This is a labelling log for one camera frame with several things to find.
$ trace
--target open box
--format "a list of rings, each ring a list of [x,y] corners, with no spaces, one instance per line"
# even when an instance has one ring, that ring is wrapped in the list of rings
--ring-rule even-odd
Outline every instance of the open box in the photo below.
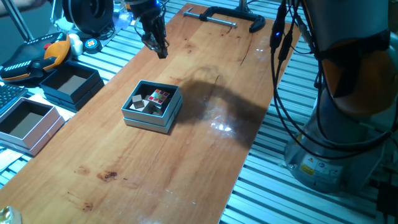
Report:
[[[80,110],[102,87],[97,70],[66,62],[40,83],[46,98],[72,110]]]
[[[0,117],[0,142],[35,156],[64,122],[54,106],[20,98]]]
[[[165,108],[162,116],[130,109],[133,96],[141,95],[144,99],[147,95],[151,95],[156,89],[170,93],[169,104]],[[122,107],[124,122],[126,125],[168,133],[182,103],[182,96],[178,86],[141,80]]]

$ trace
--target wooden table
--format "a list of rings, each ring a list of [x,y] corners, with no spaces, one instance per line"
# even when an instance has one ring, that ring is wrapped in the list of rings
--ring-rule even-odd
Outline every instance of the wooden table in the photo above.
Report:
[[[167,59],[142,49],[0,190],[0,207],[24,224],[217,223],[272,98],[273,21],[250,34],[249,21],[183,17],[192,6],[166,26]],[[181,88],[169,134],[124,124],[141,79]]]

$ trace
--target keyboard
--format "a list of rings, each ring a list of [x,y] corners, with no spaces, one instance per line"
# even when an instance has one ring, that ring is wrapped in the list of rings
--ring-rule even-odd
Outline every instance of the keyboard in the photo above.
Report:
[[[0,87],[0,115],[12,106],[20,97],[27,93],[27,89],[3,85]]]

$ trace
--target warning label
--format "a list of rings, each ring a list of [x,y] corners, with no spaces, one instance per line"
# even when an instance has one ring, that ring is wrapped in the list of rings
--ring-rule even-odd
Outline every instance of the warning label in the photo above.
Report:
[[[342,168],[320,161],[317,157],[311,155],[306,155],[300,166],[300,170],[304,173],[332,184],[340,178]]]
[[[302,164],[301,167],[300,167],[300,169],[301,169],[303,172],[305,172],[306,174],[310,175],[310,176],[313,176],[313,174],[314,174],[314,172],[315,172],[314,169],[311,169],[309,166],[307,166],[307,165],[305,165],[305,164]]]

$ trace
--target black box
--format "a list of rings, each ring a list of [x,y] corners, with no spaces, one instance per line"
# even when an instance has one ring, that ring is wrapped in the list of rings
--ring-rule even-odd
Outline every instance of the black box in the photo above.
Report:
[[[46,98],[74,111],[80,110],[102,87],[97,70],[66,62],[40,83]]]

